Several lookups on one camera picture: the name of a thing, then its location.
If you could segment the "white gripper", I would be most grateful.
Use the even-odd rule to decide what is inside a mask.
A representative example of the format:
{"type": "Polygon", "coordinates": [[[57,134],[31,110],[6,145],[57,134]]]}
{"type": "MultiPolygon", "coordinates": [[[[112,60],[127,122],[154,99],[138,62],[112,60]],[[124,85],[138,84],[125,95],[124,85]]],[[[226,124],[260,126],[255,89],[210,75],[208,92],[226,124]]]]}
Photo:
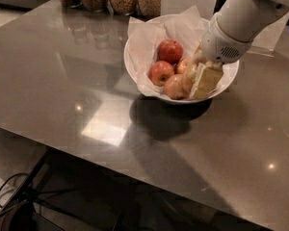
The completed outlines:
{"type": "Polygon", "coordinates": [[[195,80],[190,97],[197,100],[208,98],[223,77],[223,64],[237,62],[250,47],[250,42],[228,36],[219,25],[215,13],[187,65],[187,77],[195,80]]]}

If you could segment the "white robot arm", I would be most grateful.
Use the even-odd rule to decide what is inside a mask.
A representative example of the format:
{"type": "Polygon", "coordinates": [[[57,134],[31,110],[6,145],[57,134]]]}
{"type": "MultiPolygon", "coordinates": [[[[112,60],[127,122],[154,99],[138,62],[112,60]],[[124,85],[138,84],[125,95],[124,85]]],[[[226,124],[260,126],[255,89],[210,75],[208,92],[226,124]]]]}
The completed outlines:
{"type": "Polygon", "coordinates": [[[226,0],[189,62],[189,97],[208,98],[223,77],[223,65],[237,62],[267,26],[288,12],[289,0],[226,0]]]}

